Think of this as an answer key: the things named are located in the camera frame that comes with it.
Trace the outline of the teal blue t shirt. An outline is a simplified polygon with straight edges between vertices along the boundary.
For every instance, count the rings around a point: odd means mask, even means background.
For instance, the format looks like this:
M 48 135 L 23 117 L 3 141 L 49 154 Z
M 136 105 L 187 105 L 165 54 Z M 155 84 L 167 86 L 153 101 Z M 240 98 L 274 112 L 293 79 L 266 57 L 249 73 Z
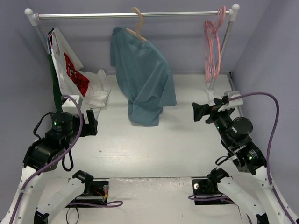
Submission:
M 171 67 L 148 40 L 142 41 L 125 27 L 113 29 L 110 65 L 117 84 L 128 99 L 128 119 L 142 126 L 157 126 L 164 107 L 176 106 Z

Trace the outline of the beige wooden hanger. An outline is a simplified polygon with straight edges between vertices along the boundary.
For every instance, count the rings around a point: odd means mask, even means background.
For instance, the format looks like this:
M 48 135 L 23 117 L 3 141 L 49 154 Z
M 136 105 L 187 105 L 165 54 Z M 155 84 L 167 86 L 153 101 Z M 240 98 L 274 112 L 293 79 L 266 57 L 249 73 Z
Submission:
M 133 31 L 133 30 L 131 30 L 129 28 L 126 28 L 126 32 L 129 33 L 129 34 L 131 34 L 131 35 L 133 35 L 134 37 L 136 37 L 137 39 L 141 40 L 142 42 L 146 42 L 147 40 L 140 33 L 141 28 L 144 25 L 144 18 L 142 16 L 142 13 L 136 7 L 132 8 L 131 11 L 133 13 L 136 13 L 138 15 L 139 22 L 136 23 L 136 25 L 135 25 L 135 31 Z

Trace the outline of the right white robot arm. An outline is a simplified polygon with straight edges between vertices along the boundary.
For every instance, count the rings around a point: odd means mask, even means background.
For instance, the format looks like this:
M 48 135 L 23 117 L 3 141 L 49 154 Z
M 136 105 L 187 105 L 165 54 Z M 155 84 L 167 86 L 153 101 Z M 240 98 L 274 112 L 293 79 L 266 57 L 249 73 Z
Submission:
M 213 106 L 193 103 L 193 120 L 198 122 L 208 116 L 205 123 L 215 125 L 227 151 L 225 160 L 232 161 L 237 170 L 245 174 L 257 197 L 246 192 L 227 171 L 214 168 L 189 198 L 232 202 L 245 212 L 252 224 L 297 224 L 299 217 L 275 188 L 268 161 L 250 137 L 251 121 L 245 117 L 231 119 L 234 108 L 223 110 L 221 99 L 215 99 L 214 103 Z

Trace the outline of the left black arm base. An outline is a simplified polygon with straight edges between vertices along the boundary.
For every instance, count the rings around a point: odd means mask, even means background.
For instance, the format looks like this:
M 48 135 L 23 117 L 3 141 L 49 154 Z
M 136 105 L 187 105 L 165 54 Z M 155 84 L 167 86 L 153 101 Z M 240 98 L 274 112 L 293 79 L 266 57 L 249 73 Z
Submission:
M 78 179 L 85 185 L 82 194 L 75 197 L 66 208 L 92 208 L 90 205 L 83 205 L 83 203 L 106 205 L 109 191 L 108 179 L 95 179 L 89 173 L 79 170 L 72 179 Z

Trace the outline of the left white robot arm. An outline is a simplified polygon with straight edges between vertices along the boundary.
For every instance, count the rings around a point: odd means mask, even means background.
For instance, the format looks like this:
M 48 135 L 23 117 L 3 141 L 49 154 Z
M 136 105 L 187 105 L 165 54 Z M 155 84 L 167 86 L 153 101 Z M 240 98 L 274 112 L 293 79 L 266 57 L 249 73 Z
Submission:
M 92 193 L 93 176 L 79 170 L 48 202 L 39 204 L 46 183 L 79 137 L 97 134 L 98 122 L 93 110 L 87 110 L 86 114 L 87 122 L 83 115 L 49 113 L 52 127 L 28 148 L 20 184 L 2 224 L 50 224 L 77 196 Z

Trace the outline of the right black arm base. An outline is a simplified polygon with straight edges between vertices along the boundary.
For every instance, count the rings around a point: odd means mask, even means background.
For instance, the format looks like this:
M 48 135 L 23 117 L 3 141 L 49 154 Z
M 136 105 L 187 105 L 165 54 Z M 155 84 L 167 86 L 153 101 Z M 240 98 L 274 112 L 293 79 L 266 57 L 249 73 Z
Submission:
M 234 204 L 227 195 L 218 190 L 217 184 L 229 174 L 221 169 L 214 168 L 205 178 L 192 179 L 193 194 L 188 196 L 195 205 L 225 205 Z

